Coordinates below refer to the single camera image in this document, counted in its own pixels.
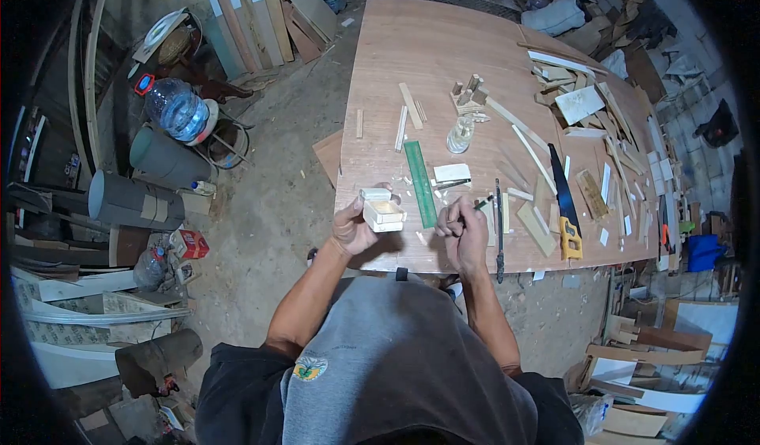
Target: plywood tabletop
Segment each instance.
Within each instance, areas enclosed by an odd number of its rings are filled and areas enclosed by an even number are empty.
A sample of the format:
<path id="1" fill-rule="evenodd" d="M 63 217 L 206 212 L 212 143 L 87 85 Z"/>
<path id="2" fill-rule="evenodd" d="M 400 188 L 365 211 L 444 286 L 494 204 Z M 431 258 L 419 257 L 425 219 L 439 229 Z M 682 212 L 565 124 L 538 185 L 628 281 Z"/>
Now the plywood tabletop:
<path id="1" fill-rule="evenodd" d="M 616 213 L 610 213 L 599 222 L 589 216 L 575 174 L 588 169 L 601 185 L 604 164 L 610 165 L 615 173 L 614 161 L 606 154 L 602 139 L 563 136 L 550 109 L 535 103 L 534 94 L 540 87 L 536 76 L 530 72 L 533 63 L 527 50 L 518 47 L 518 42 L 551 48 L 593 62 L 545 34 L 494 15 L 422 0 L 367 0 L 351 76 L 340 154 L 343 174 L 337 179 L 335 210 L 352 202 L 360 188 L 388 181 L 393 185 L 394 193 L 401 195 L 402 207 L 409 216 L 402 232 L 386 236 L 360 259 L 362 269 L 393 271 L 405 267 L 411 272 L 453 271 L 446 260 L 442 239 L 435 236 L 433 229 L 422 228 L 413 186 L 403 181 L 403 177 L 411 177 L 406 155 L 403 150 L 401 153 L 394 151 L 399 115 L 404 104 L 398 86 L 401 82 L 405 82 L 412 97 L 421 102 L 427 116 L 422 130 L 415 130 L 407 121 L 406 134 L 407 141 L 420 141 L 428 178 L 433 177 L 434 166 L 467 163 L 470 167 L 472 188 L 451 188 L 445 197 L 449 203 L 463 194 L 473 200 L 488 196 L 495 189 L 497 177 L 502 191 L 515 186 L 497 168 L 498 162 L 505 161 L 502 147 L 508 149 L 527 181 L 532 185 L 536 183 L 538 167 L 509 124 L 490 108 L 484 111 L 491 120 L 476 124 L 473 141 L 465 153 L 454 155 L 446 148 L 446 136 L 457 119 L 448 92 L 455 81 L 467 83 L 474 73 L 485 80 L 483 86 L 489 90 L 491 98 L 545 142 L 556 146 L 563 164 L 565 155 L 570 156 L 568 184 L 583 234 L 583 260 L 561 260 L 559 246 L 546 258 L 515 216 L 524 201 L 511 201 L 511 231 L 504 236 L 505 271 L 575 269 L 657 256 L 657 212 L 653 205 L 654 222 L 649 230 L 648 249 L 636 241 L 638 220 L 632 218 L 632 234 L 625 237 L 621 252 Z M 618 105 L 630 119 L 641 151 L 646 153 L 652 147 L 651 136 L 646 111 L 634 89 L 612 75 L 598 76 L 597 80 L 607 81 Z M 356 138 L 357 109 L 363 110 L 363 136 L 360 139 Z M 531 146 L 551 174 L 549 155 L 536 145 Z M 635 193 L 633 182 L 636 180 L 641 189 L 648 191 L 645 193 L 648 199 L 655 199 L 654 190 L 646 187 L 648 174 L 636 176 L 628 168 L 624 169 L 632 192 Z M 444 207 L 442 201 L 437 197 L 434 201 L 436 211 L 440 211 Z M 630 215 L 625 200 L 623 204 L 624 213 Z M 599 241 L 602 228 L 610 233 L 606 247 Z M 426 243 L 416 232 L 422 234 Z M 488 247 L 486 259 L 489 271 L 495 272 L 494 247 Z"/>

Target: metal grate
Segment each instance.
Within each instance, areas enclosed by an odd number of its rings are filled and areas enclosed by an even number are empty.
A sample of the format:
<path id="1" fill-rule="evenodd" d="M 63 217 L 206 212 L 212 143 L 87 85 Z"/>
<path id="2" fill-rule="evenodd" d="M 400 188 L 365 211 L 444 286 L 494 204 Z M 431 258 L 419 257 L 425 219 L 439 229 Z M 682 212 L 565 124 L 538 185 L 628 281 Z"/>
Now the metal grate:
<path id="1" fill-rule="evenodd" d="M 439 3 L 448 3 L 450 5 L 462 6 L 463 8 L 469 8 L 470 10 L 482 11 L 490 15 L 499 16 L 500 18 L 508 19 L 509 21 L 520 22 L 520 12 L 507 8 L 506 6 L 497 5 L 496 3 L 490 3 L 483 0 L 428 0 L 437 1 Z"/>

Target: hand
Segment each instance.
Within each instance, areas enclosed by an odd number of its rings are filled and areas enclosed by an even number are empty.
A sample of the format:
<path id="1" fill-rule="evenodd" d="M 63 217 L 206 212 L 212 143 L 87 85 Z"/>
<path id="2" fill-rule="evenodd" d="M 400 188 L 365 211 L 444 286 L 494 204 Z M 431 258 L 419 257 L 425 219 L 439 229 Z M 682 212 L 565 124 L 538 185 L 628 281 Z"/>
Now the hand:
<path id="1" fill-rule="evenodd" d="M 488 222 L 466 196 L 441 209 L 435 233 L 445 238 L 446 255 L 459 275 L 487 272 Z"/>
<path id="2" fill-rule="evenodd" d="M 392 189 L 390 183 L 380 183 L 374 187 L 383 187 L 389 191 Z M 393 196 L 391 201 L 401 203 L 398 196 Z M 378 235 L 364 221 L 362 211 L 364 202 L 357 197 L 345 209 L 336 212 L 333 220 L 332 237 L 350 256 L 360 254 L 378 241 Z"/>

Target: wall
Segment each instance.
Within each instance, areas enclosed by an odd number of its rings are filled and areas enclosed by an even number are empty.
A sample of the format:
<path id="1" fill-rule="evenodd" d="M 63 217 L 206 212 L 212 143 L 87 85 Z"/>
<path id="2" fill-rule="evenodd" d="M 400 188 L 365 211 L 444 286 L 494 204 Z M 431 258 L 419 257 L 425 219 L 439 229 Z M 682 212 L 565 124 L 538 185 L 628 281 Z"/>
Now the wall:
<path id="1" fill-rule="evenodd" d="M 648 51 L 660 78 L 664 77 L 669 64 L 662 49 L 673 42 L 680 44 L 682 52 L 688 53 L 704 71 L 696 85 L 680 94 L 672 81 L 663 80 L 670 97 L 657 104 L 660 123 L 665 124 L 666 133 L 673 138 L 676 154 L 683 163 L 686 182 L 692 187 L 692 192 L 687 193 L 686 197 L 689 202 L 699 201 L 703 212 L 729 212 L 733 156 L 739 153 L 743 145 L 740 136 L 718 149 L 709 148 L 702 137 L 692 137 L 699 125 L 712 117 L 723 98 L 738 123 L 736 95 L 727 80 L 728 68 L 724 65 L 717 41 L 689 0 L 654 2 L 678 30 L 675 41 L 663 42 L 659 48 Z"/>

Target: person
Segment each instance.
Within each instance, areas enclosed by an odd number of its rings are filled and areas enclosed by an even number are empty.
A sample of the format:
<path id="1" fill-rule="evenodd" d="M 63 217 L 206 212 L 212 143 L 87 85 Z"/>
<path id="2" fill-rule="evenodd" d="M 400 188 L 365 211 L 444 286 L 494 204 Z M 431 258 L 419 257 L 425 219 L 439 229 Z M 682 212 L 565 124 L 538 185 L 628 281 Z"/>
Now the person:
<path id="1" fill-rule="evenodd" d="M 378 240 L 362 209 L 357 198 L 337 212 L 260 348 L 213 349 L 200 443 L 584 443 L 562 379 L 521 370 L 486 268 L 486 216 L 461 197 L 435 226 L 468 325 L 419 278 L 361 276 L 336 291 L 351 258 Z"/>

